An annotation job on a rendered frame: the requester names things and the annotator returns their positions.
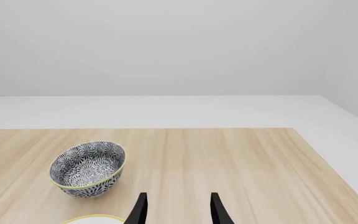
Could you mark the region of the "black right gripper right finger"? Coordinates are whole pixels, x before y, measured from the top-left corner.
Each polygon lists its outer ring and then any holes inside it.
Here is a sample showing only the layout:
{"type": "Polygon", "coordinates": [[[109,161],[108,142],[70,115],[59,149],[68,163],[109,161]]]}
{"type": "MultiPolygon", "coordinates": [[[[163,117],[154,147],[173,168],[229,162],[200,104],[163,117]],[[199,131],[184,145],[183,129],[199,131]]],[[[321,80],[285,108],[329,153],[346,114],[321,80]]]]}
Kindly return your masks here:
{"type": "Polygon", "coordinates": [[[213,224],[234,224],[216,192],[211,193],[210,210],[213,224]]]}

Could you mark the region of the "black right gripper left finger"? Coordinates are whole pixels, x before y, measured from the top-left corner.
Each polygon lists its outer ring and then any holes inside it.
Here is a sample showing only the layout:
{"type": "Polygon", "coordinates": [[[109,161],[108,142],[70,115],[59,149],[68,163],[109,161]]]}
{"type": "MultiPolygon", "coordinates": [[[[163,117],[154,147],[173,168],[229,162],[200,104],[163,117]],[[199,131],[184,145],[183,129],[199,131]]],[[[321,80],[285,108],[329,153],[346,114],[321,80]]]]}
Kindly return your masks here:
{"type": "Polygon", "coordinates": [[[147,219],[147,193],[142,192],[126,219],[126,224],[145,224],[147,219]]]}

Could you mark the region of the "white plate with yellow rim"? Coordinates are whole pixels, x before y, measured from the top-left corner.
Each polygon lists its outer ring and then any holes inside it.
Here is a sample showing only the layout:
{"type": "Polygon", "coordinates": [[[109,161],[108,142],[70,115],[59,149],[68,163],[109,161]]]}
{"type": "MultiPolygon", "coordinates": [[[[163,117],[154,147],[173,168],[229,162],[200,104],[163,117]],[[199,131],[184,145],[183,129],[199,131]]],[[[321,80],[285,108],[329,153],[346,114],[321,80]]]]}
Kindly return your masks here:
{"type": "Polygon", "coordinates": [[[94,214],[65,221],[61,224],[124,224],[125,220],[112,215],[94,214]]]}

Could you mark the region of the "black white patterned bowl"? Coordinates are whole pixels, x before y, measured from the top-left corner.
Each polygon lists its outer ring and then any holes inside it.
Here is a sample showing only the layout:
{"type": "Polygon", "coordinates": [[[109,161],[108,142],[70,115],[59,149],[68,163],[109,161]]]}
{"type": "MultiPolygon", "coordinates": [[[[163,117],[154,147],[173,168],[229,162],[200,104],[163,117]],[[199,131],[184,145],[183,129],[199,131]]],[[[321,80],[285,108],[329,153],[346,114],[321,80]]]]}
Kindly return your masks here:
{"type": "Polygon", "coordinates": [[[51,163],[51,182],[73,197],[104,194],[116,184],[126,163],[126,152],[111,141],[91,141],[71,147],[51,163]]]}

